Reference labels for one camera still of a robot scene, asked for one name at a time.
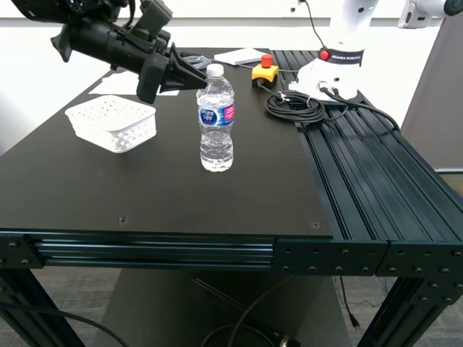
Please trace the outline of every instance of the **perforated basket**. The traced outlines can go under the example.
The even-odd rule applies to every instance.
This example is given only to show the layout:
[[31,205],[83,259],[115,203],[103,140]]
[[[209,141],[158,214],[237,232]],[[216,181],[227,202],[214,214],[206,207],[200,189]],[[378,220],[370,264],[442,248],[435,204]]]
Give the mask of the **perforated basket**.
[[65,111],[75,134],[114,153],[131,150],[156,135],[156,110],[104,95]]

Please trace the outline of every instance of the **coiled black cable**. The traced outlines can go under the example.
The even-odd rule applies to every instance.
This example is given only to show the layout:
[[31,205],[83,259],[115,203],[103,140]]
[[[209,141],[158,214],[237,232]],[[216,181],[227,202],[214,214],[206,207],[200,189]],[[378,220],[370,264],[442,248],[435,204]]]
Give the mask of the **coiled black cable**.
[[[280,94],[258,83],[258,87],[267,90],[272,96],[267,99],[267,111],[285,121],[295,121],[304,124],[318,123],[325,118],[325,106],[317,99],[294,90],[282,90]],[[300,110],[292,110],[285,105],[300,107]]]

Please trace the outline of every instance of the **wire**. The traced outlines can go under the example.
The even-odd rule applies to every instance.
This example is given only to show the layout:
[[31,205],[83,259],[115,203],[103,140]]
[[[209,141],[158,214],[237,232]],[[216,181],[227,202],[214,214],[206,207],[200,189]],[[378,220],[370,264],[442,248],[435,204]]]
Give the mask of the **wire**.
[[[222,331],[224,329],[227,329],[229,327],[234,327],[234,324],[228,324],[228,325],[224,325],[223,327],[218,327],[217,329],[213,330],[212,332],[209,333],[209,335],[207,335],[203,342],[201,343],[200,347],[206,347],[209,339],[211,339],[216,333],[218,333],[219,331]],[[255,329],[254,327],[250,327],[249,325],[242,325],[241,327],[243,327],[244,329],[248,329],[248,330],[251,330],[253,331],[254,333],[257,333],[261,338],[263,338],[270,347],[275,347],[275,345],[273,344],[273,342],[271,341],[270,338],[267,337],[267,335],[265,335],[264,333],[262,333],[261,331]]]
[[63,311],[60,311],[58,309],[51,309],[51,308],[48,308],[48,307],[34,307],[34,306],[24,306],[24,305],[0,303],[0,310],[5,310],[5,309],[11,309],[11,310],[14,310],[14,311],[36,312],[36,313],[50,314],[50,315],[53,315],[53,316],[59,316],[59,317],[69,318],[71,320],[77,320],[79,322],[89,324],[89,325],[92,325],[93,327],[98,328],[99,330],[101,330],[104,333],[111,336],[121,346],[129,347],[129,345],[124,340],[122,340],[122,338],[120,338],[116,333],[109,330],[107,327],[105,327],[105,326],[103,326],[103,325],[101,325],[101,324],[99,324],[99,323],[97,323],[97,322],[95,322],[93,320],[89,320],[88,318],[78,316],[76,314],[63,312]]
[[312,23],[313,32],[317,35],[318,40],[320,41],[322,47],[325,47],[325,43],[323,43],[323,40],[321,39],[321,37],[317,33],[317,30],[315,29],[315,24],[313,24],[312,11],[310,11],[309,1],[308,0],[300,0],[300,1],[305,2],[305,4],[307,5],[307,9],[309,10],[310,23]]
[[342,113],[339,116],[333,117],[333,118],[325,118],[325,120],[326,121],[337,121],[341,117],[345,116],[348,110],[349,110],[349,105],[346,104],[346,108],[344,109],[344,111],[342,111]]
[[333,100],[339,101],[340,103],[345,103],[347,105],[350,105],[350,106],[356,107],[356,108],[364,108],[366,110],[375,112],[375,113],[379,114],[380,116],[383,116],[384,118],[386,118],[389,121],[389,123],[392,124],[394,130],[400,132],[400,127],[397,124],[397,122],[394,120],[394,118],[389,116],[386,112],[384,112],[382,110],[378,110],[377,108],[374,108],[372,106],[365,105],[365,104],[362,104],[362,103],[352,103],[352,102],[350,102],[348,100],[345,100],[345,99],[341,98],[339,95],[334,95],[333,93],[330,93],[328,88],[326,88],[326,87],[322,87],[320,90],[322,92],[324,92],[327,96],[332,98]]
[[237,336],[237,333],[238,333],[238,329],[239,329],[239,326],[241,325],[241,323],[243,323],[243,321],[245,320],[246,316],[252,311],[252,309],[254,307],[256,307],[262,300],[264,300],[265,297],[267,297],[267,295],[271,294],[272,292],[274,292],[276,289],[282,287],[283,285],[285,285],[286,283],[288,283],[290,280],[292,280],[294,278],[294,276],[289,276],[288,278],[285,278],[284,280],[282,280],[281,282],[278,282],[275,286],[273,286],[272,288],[268,289],[265,293],[263,293],[262,295],[260,295],[256,300],[254,300],[254,302],[249,305],[249,307],[243,312],[243,314],[241,315],[241,317],[238,319],[238,322],[236,323],[236,325],[234,326],[234,329],[233,331],[231,332],[232,334],[230,335],[230,339],[229,339],[229,342],[228,342],[228,347],[233,347],[233,342],[234,342],[234,339],[236,338]]
[[352,323],[352,326],[355,329],[360,329],[359,321],[355,318],[352,312],[350,312],[349,304],[347,303],[346,289],[344,288],[344,280],[342,279],[342,276],[339,276],[339,279],[341,280],[342,296],[344,297],[344,306],[346,307],[347,313],[349,314],[349,318]]
[[[285,121],[295,121],[304,124],[318,123],[325,119],[325,106],[310,96],[294,90],[283,90],[280,95],[258,83],[258,87],[267,90],[272,96],[267,99],[266,109],[275,117]],[[303,109],[290,110],[283,107],[291,103],[293,106],[301,106]]]

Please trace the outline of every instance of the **bolt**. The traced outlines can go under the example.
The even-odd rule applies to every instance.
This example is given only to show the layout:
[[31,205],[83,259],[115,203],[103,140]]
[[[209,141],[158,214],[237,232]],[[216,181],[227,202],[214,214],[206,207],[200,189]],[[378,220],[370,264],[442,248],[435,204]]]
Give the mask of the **bolt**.
[[119,217],[119,225],[123,226],[124,224],[127,224],[127,217]]

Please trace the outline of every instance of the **white paper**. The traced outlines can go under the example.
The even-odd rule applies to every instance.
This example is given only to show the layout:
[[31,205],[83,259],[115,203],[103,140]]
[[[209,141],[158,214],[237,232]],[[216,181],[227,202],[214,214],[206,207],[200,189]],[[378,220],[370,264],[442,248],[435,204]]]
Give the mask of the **white paper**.
[[263,52],[256,51],[254,48],[243,48],[238,51],[216,54],[214,59],[223,63],[238,65],[260,61],[264,54]]
[[[101,95],[137,95],[138,75],[130,71],[121,74],[112,74],[109,77],[101,79],[101,83],[91,90],[89,94]],[[177,96],[179,90],[160,93],[157,96]]]

